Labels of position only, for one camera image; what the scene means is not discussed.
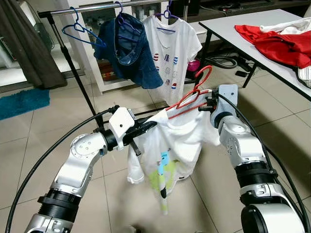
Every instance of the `white t-shirt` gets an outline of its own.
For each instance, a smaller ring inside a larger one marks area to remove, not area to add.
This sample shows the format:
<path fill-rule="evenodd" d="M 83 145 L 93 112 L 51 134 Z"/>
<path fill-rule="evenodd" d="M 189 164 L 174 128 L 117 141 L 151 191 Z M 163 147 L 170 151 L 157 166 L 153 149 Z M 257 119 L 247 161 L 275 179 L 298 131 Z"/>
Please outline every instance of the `white t-shirt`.
<path fill-rule="evenodd" d="M 205 96 L 200 95 L 189 107 L 206 102 Z M 134 138 L 142 152 L 143 169 L 134 150 L 129 146 L 127 180 L 131 183 L 139 183 L 144 180 L 145 174 L 152 188 L 159 194 L 164 213 L 167 213 L 166 195 L 171 193 L 178 180 L 192 174 L 202 144 L 208 142 L 219 145 L 220 143 L 218 130 L 210 123 L 210 112 L 199 112 L 198 109 L 194 109 L 169 119 L 170 116 L 184 110 L 183 108 L 179 110 L 173 108 L 169 111 L 163 109 L 148 119 L 158 124 L 147 133 Z"/>
<path fill-rule="evenodd" d="M 157 17 L 150 16 L 143 21 L 143 24 L 155 67 L 163 80 L 162 86 L 149 91 L 158 100 L 173 105 L 183 96 L 188 62 L 200 51 L 201 43 L 195 30 L 181 19 L 174 24 L 166 25 Z"/>

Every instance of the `blue hanger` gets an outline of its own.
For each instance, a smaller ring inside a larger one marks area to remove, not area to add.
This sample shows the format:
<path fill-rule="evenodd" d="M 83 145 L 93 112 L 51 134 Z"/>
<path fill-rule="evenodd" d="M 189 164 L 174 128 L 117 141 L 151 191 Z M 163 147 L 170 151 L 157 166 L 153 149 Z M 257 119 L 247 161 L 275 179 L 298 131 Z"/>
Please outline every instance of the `blue hanger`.
<path fill-rule="evenodd" d="M 85 42 L 85 43 L 88 43 L 88 44 L 92 44 L 92 45 L 96 45 L 96 46 L 100 46 L 100 47 L 104 47 L 104 48 L 105 48 L 105 47 L 107 46 L 107 45 L 105 44 L 105 42 L 103 42 L 95 33 L 91 32 L 90 30 L 88 30 L 88 29 L 86 29 L 86 28 L 84 28 L 84 27 L 82 27 L 82 25 L 81 25 L 80 23 L 78 23 L 79 16 L 78 16 L 78 12 L 76 11 L 76 9 L 75 9 L 74 7 L 72 7 L 72 6 L 70 7 L 70 9 L 72 9 L 72 10 L 74 10 L 74 11 L 76 12 L 77 19 L 76 19 L 76 22 L 75 22 L 74 24 L 70 24 L 70 25 L 67 25 L 67 26 L 63 27 L 63 29 L 62 29 L 63 34 L 65 34 L 65 35 L 67 35 L 67 36 L 70 36 L 70 37 L 72 37 L 72 38 L 74 38 L 74 39 L 80 40 L 80 41 L 82 41 L 82 42 Z M 100 44 L 96 44 L 96 43 L 93 43 L 93 42 L 85 41 L 85 40 L 82 40 L 82 39 L 80 39 L 80 38 L 78 38 L 78 37 L 75 37 L 75 36 L 73 36 L 73 35 L 68 34 L 68 33 L 65 31 L 65 29 L 66 29 L 66 28 L 69 28 L 69 27 L 73 27 L 73 28 L 74 28 L 76 31 L 78 31 L 78 32 L 82 32 L 82 33 L 88 32 L 88 33 L 92 34 L 93 36 L 95 36 L 95 38 L 97 39 L 97 41 L 100 42 Z"/>
<path fill-rule="evenodd" d="M 138 32 L 140 34 L 140 31 L 138 31 L 136 28 L 134 28 L 131 24 L 125 22 L 124 18 L 121 16 L 121 13 L 123 12 L 122 4 L 119 1 L 115 1 L 115 3 L 118 3 L 120 5 L 120 7 L 121 7 L 121 12 L 117 16 L 117 21 L 118 21 L 119 25 L 123 26 L 125 24 L 125 25 L 129 26 L 130 28 L 132 28 L 133 31 L 136 31 L 136 32 Z"/>
<path fill-rule="evenodd" d="M 155 17 L 158 17 L 158 16 L 164 16 L 165 18 L 169 19 L 169 18 L 178 18 L 177 16 L 174 16 L 171 14 L 170 10 L 169 10 L 169 7 L 171 6 L 171 3 L 172 3 L 172 0 L 169 1 L 169 4 L 167 5 L 166 7 L 166 10 L 161 14 L 156 14 Z M 176 32 L 174 30 L 170 30 L 170 29 L 166 29 L 166 28 L 157 28 L 157 29 L 161 29 L 161 30 L 165 30 L 165 31 L 169 31 L 169 32 Z"/>

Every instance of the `tile floor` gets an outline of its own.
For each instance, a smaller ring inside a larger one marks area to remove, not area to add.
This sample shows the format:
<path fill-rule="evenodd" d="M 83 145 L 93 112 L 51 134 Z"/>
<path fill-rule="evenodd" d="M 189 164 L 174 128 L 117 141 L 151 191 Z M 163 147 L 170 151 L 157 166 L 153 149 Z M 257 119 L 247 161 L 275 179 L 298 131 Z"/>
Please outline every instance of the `tile floor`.
<path fill-rule="evenodd" d="M 214 68 L 202 88 L 236 83 L 237 69 Z M 147 90 L 127 87 L 103 95 L 83 78 L 97 111 L 119 104 L 135 113 L 164 105 Z M 192 88 L 188 85 L 185 91 Z M 1 93 L 0 97 L 15 93 Z M 11 202 L 22 180 L 58 138 L 91 113 L 75 82 L 52 90 L 50 106 L 0 121 L 0 231 L 4 231 Z M 311 216 L 311 103 L 266 71 L 258 70 L 246 89 L 239 90 L 239 108 L 256 126 L 265 143 L 281 158 L 293 177 Z M 12 233 L 23 232 L 40 205 L 61 164 L 71 140 L 95 128 L 91 122 L 61 144 L 35 172 L 17 206 Z M 94 167 L 83 198 L 74 233 L 117 233 L 120 227 L 138 224 L 150 233 L 242 233 L 239 185 L 222 146 L 204 146 L 191 177 L 179 182 L 169 197 L 169 215 L 162 216 L 147 183 L 126 181 L 127 151 L 114 151 Z M 279 166 L 273 160 L 277 170 Z M 280 171 L 280 180 L 293 195 Z"/>

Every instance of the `denim jacket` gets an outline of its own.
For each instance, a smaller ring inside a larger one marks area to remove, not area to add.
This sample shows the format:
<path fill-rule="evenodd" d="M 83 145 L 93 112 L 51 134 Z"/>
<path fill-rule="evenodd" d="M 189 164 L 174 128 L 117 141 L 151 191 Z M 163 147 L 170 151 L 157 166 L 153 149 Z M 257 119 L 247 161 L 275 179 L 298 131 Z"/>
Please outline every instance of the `denim jacket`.
<path fill-rule="evenodd" d="M 119 78 L 131 79 L 145 89 L 161 86 L 163 81 L 153 62 L 143 24 L 126 13 L 121 13 L 121 16 L 139 33 L 128 25 L 120 25 L 118 18 L 104 22 L 98 37 L 107 46 L 105 48 L 95 46 L 94 56 L 97 59 L 107 59 Z M 135 40 L 137 43 L 120 38 L 119 35 Z"/>

